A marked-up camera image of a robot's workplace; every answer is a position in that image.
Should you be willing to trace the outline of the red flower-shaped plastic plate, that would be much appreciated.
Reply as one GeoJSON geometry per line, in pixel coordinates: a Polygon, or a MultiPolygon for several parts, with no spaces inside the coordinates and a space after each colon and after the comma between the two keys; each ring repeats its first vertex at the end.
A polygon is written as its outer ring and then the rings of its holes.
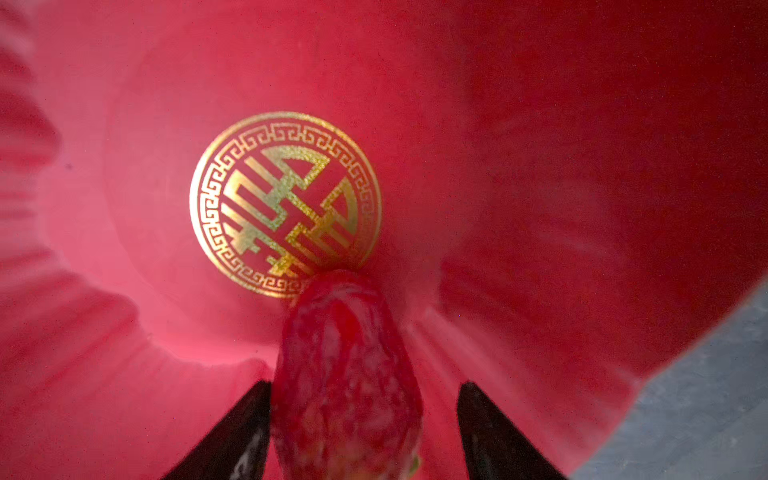
{"type": "Polygon", "coordinates": [[[5,1],[1,475],[160,479],[355,269],[467,475],[563,472],[767,273],[763,1],[5,1]]]}

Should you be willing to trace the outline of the red fake strawberry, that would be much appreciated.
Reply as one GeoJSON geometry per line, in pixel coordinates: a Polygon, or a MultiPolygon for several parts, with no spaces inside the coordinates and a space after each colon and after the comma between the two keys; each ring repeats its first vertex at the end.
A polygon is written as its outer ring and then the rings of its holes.
{"type": "Polygon", "coordinates": [[[286,479],[407,479],[423,400],[397,322],[366,278],[314,277],[285,322],[271,434],[286,479]]]}

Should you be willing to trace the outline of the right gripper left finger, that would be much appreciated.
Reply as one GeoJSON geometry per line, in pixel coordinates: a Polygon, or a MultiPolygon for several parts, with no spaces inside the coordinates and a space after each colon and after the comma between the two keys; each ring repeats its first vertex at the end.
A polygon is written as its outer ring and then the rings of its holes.
{"type": "Polygon", "coordinates": [[[257,382],[164,479],[261,479],[270,442],[271,390],[271,382],[257,382]]]}

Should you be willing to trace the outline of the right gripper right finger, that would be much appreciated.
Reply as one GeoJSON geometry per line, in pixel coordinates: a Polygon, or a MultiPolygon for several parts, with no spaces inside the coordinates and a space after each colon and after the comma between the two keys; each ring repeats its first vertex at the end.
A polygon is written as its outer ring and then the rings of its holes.
{"type": "Polygon", "coordinates": [[[474,382],[460,386],[457,419],[469,479],[566,479],[474,382]]]}

